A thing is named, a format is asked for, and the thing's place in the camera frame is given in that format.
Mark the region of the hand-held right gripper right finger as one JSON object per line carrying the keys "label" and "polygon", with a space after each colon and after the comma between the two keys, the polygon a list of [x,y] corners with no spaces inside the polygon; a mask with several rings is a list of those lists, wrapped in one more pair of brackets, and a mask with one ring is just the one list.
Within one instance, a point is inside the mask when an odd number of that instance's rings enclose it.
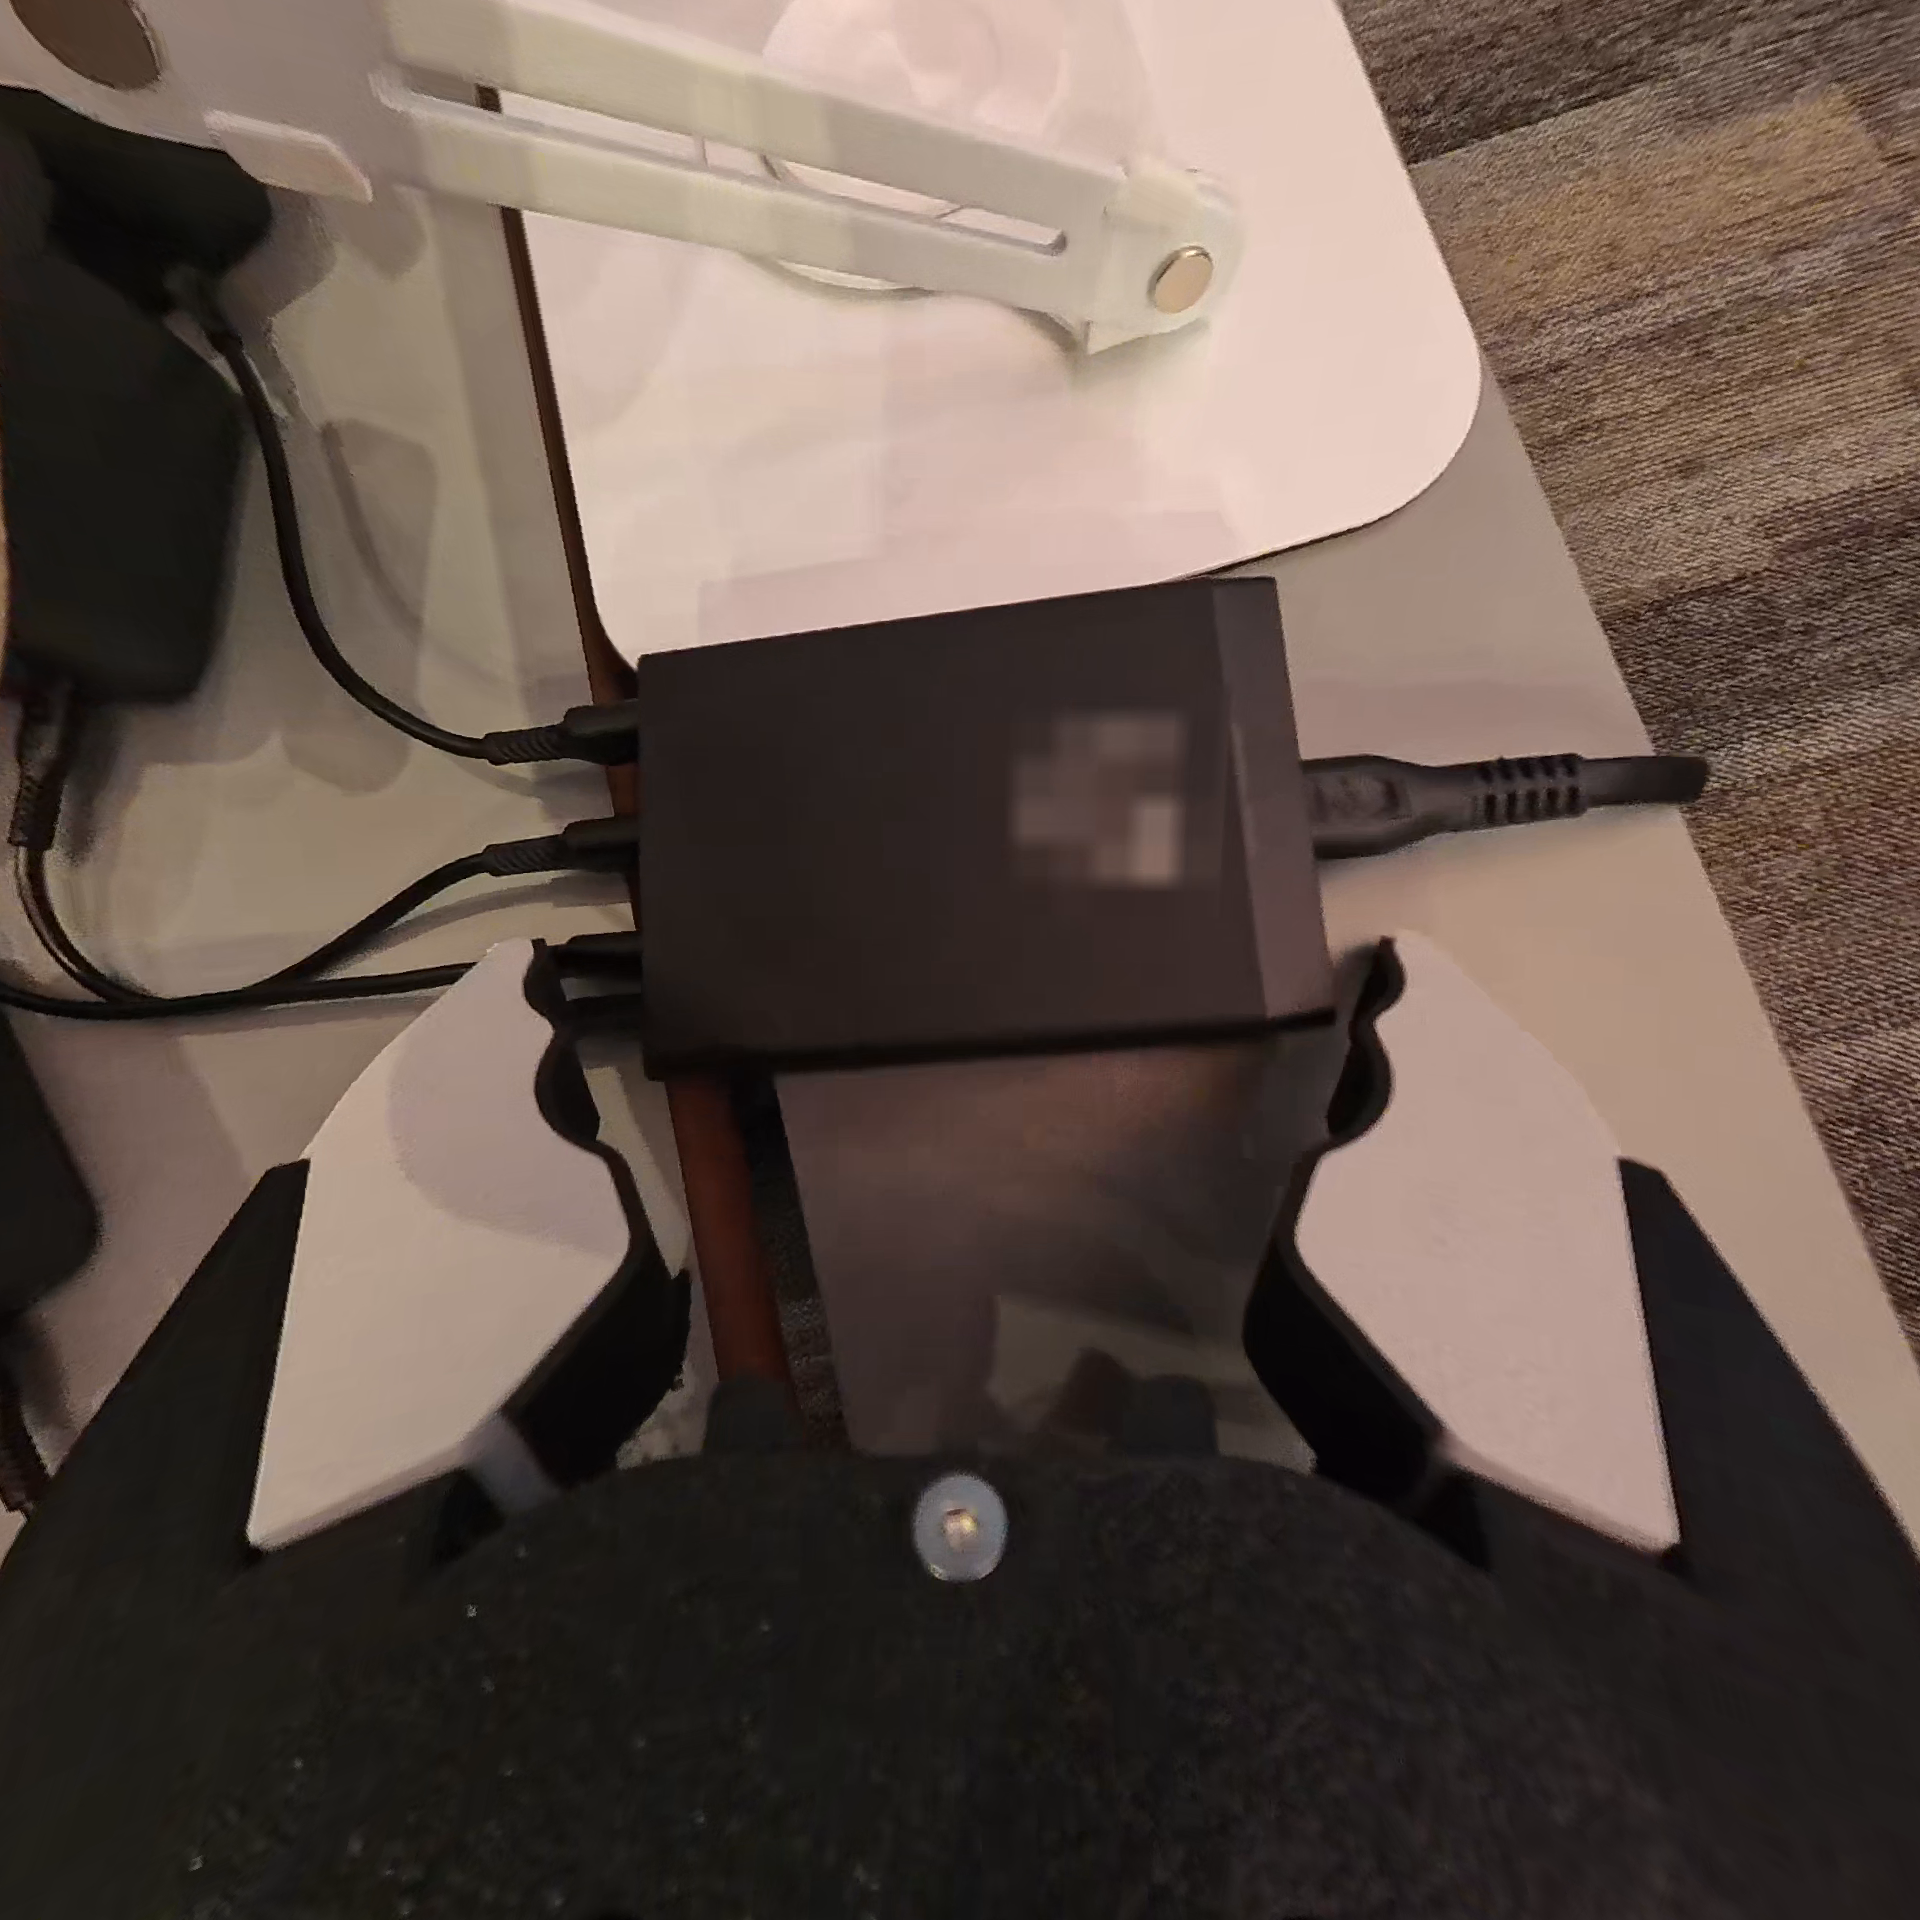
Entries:
{"label": "hand-held right gripper right finger", "polygon": [[1620,1153],[1567,1068],[1437,945],[1381,939],[1321,1140],[1277,1211],[1277,1405],[1406,1516],[1497,1489],[1678,1548]]}

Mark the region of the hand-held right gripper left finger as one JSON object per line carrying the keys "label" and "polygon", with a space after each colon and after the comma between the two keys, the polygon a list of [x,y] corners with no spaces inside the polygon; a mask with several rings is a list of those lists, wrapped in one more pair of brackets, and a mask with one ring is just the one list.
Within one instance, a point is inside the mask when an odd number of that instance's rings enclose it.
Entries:
{"label": "hand-held right gripper left finger", "polygon": [[541,946],[491,946],[387,1044],[304,1153],[247,1514],[273,1553],[447,1472],[517,1514],[563,1487],[513,1401],[689,1228],[648,1146],[599,1138]]}

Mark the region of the black usb hub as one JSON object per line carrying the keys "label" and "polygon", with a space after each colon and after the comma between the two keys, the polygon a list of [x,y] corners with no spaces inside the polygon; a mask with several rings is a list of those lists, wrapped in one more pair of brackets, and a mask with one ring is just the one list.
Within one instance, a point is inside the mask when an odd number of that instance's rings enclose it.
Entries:
{"label": "black usb hub", "polygon": [[1277,587],[645,657],[654,1077],[1247,1040],[1334,964]]}

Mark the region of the white stand base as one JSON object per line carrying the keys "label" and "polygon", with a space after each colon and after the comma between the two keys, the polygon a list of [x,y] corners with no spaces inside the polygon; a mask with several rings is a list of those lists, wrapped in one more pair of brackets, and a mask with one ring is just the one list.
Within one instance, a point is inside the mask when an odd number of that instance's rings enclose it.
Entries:
{"label": "white stand base", "polygon": [[1471,324],[1332,2],[625,4],[769,64],[1223,183],[1204,328],[844,293],[526,218],[591,599],[623,659],[1151,585],[1334,538],[1451,465]]}

